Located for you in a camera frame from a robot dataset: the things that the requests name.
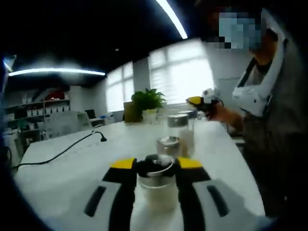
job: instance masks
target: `black cable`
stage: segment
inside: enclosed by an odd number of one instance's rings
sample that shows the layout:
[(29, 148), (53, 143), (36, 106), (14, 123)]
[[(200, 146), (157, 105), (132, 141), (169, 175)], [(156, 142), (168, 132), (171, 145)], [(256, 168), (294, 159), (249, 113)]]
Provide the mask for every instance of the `black cable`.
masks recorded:
[(50, 160), (46, 160), (46, 161), (42, 161), (42, 162), (37, 162), (37, 163), (23, 163), (23, 164), (19, 164), (19, 165), (17, 165), (17, 166), (14, 166), (14, 167), (12, 167), (12, 168), (16, 168), (16, 169), (18, 170), (19, 167), (25, 166), (25, 165), (43, 165), (43, 164), (47, 164), (47, 163), (49, 163), (50, 161), (52, 161), (52, 160), (56, 159), (57, 157), (61, 156), (63, 153), (65, 153), (65, 152), (68, 151), (70, 148), (72, 148), (75, 144), (79, 143), (80, 141), (86, 139), (87, 137), (89, 137), (89, 136), (91, 136), (91, 135), (93, 135), (93, 134), (95, 134), (95, 133), (99, 133), (99, 134), (102, 136), (101, 142), (107, 141), (107, 139), (105, 138), (105, 136), (104, 136), (101, 132), (96, 131), (96, 132), (93, 132), (93, 133), (91, 133), (91, 134), (89, 134), (89, 135), (83, 137), (82, 139), (76, 141), (75, 143), (73, 143), (72, 145), (70, 145), (68, 148), (66, 148), (63, 152), (57, 154), (55, 157), (51, 158)]
[(219, 100), (219, 101), (221, 102), (222, 106), (224, 107), (225, 105), (223, 104), (223, 101), (222, 100)]

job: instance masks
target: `ceiling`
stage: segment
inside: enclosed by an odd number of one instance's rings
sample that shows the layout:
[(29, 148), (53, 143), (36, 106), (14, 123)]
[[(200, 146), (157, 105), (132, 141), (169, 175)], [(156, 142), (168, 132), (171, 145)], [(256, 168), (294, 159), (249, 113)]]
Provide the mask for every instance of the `ceiling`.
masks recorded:
[[(195, 0), (167, 0), (188, 38), (200, 35)], [(68, 67), (110, 72), (182, 40), (156, 0), (45, 0), (6, 3), (5, 53), (17, 54), (14, 71)], [(86, 76), (78, 85), (102, 76)], [(66, 84), (59, 76), (10, 77), (8, 88)]]

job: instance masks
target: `white shelf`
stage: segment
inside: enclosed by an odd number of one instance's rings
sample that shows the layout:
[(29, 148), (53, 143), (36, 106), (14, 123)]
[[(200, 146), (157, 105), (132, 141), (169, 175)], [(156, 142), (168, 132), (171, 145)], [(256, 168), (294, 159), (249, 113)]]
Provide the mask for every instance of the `white shelf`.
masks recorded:
[(10, 122), (15, 122), (15, 121), (18, 121), (18, 120), (21, 120), (21, 119), (31, 119), (31, 118), (40, 118), (40, 117), (44, 117), (44, 115), (34, 115), (34, 116), (28, 116), (28, 117), (25, 117), (25, 118), (20, 118), (20, 119), (13, 119), (13, 120), (8, 120), (6, 121), (6, 123), (10, 123)]
[(36, 129), (33, 129), (33, 130), (21, 131), (21, 132), (25, 133), (25, 132), (32, 132), (32, 131), (39, 131), (39, 128), (36, 128)]
[(12, 107), (7, 107), (5, 108), (6, 111), (8, 110), (12, 110), (14, 108), (18, 108), (18, 107), (28, 107), (28, 106), (32, 106), (32, 105), (40, 105), (40, 104), (52, 104), (52, 103), (64, 103), (64, 102), (69, 102), (70, 100), (48, 100), (48, 101), (40, 101), (40, 102), (32, 102), (32, 103), (26, 103), (26, 104), (21, 104), (21, 105), (15, 105)]

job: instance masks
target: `fluorescent light strip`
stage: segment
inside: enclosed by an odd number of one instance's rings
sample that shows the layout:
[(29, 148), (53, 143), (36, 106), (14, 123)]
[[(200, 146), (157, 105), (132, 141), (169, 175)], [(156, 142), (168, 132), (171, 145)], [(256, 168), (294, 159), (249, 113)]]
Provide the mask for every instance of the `fluorescent light strip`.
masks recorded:
[(82, 73), (82, 74), (91, 74), (91, 75), (99, 75), (104, 76), (105, 73), (97, 72), (97, 71), (86, 71), (86, 70), (78, 70), (78, 69), (67, 69), (67, 68), (36, 68), (36, 69), (28, 69), (23, 71), (15, 71), (9, 73), (9, 76), (17, 76), (29, 73), (39, 73), (39, 72), (68, 72), (68, 73)]
[(163, 10), (168, 14), (169, 18), (177, 28), (178, 32), (180, 33), (182, 39), (187, 39), (187, 34), (179, 21), (178, 17), (174, 13), (173, 9), (170, 7), (167, 0), (156, 0), (158, 4), (163, 8)]

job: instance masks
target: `window blind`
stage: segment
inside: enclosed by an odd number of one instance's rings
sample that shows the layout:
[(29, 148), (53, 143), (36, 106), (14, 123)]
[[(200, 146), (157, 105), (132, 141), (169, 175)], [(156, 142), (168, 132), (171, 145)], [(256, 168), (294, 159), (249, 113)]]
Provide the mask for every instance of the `window blind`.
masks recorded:
[(168, 104), (185, 103), (214, 87), (205, 48), (198, 39), (186, 40), (150, 53), (151, 88), (161, 91)]
[(106, 101), (108, 112), (124, 110), (123, 103), (131, 101), (133, 93), (132, 62), (117, 68), (107, 75)]

